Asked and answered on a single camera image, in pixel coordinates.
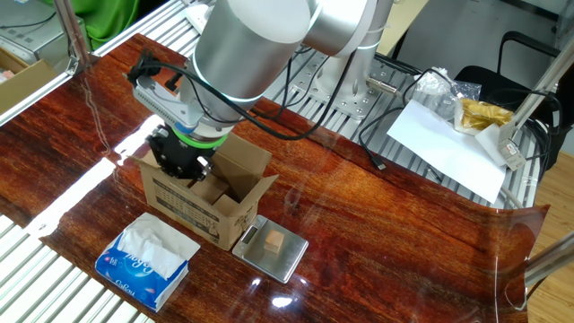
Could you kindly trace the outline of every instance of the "black chair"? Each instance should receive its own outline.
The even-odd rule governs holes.
[[[532,39],[520,32],[510,31],[504,35],[502,42],[500,43],[499,63],[496,73],[480,66],[467,66],[460,71],[455,80],[482,85],[483,89],[481,91],[480,100],[493,104],[500,104],[502,102],[505,103],[505,108],[516,111],[522,101],[526,98],[526,93],[495,93],[495,91],[499,89],[530,90],[500,74],[502,50],[504,49],[504,44],[509,40],[516,41],[517,43],[531,49],[545,53],[550,57],[557,57],[560,54],[560,51],[556,48],[543,44],[542,42]],[[558,91],[556,92],[555,97],[562,105],[562,123],[559,129],[560,132],[557,135],[552,136],[549,161],[546,167],[547,170],[549,170],[556,162],[558,153],[564,144],[566,134],[572,129],[572,125],[574,124],[574,69],[572,66],[558,82]],[[551,127],[553,125],[553,111],[555,111],[553,103],[550,100],[544,100],[538,108],[536,108],[535,113],[531,118],[539,119]]]

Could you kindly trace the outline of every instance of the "digital scale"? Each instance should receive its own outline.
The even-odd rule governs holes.
[[[265,239],[271,230],[284,235],[283,244],[277,253],[264,248]],[[263,215],[258,215],[243,233],[232,252],[233,255],[251,266],[286,284],[303,258],[308,245],[309,243],[302,237],[268,220]]]

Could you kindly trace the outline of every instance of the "tissue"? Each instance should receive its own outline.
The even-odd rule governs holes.
[[[101,253],[96,271],[158,311],[188,273],[199,245],[151,214],[128,225]]]

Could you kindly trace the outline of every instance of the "metal bracket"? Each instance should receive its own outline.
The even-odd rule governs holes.
[[[530,287],[574,261],[574,231],[528,260],[525,285]]]
[[[196,100],[192,102],[193,105],[178,100],[149,76],[137,78],[134,96],[147,109],[160,116],[166,124],[184,135],[191,134],[204,115],[204,112],[196,106],[198,105]]]
[[[79,74],[88,66],[94,64],[99,57],[88,50],[70,0],[54,0],[54,8],[62,24],[62,30],[68,38],[69,49],[72,50],[70,64],[65,72],[70,75]]]

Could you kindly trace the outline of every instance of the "wooden block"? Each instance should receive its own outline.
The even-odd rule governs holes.
[[[204,181],[196,182],[190,189],[205,202],[213,205],[229,187],[229,184],[209,174]]]
[[[283,243],[283,238],[285,237],[284,234],[271,230],[269,234],[267,234],[267,238],[265,239],[264,249],[267,249],[274,253],[279,253],[279,249],[281,248],[281,244]]]

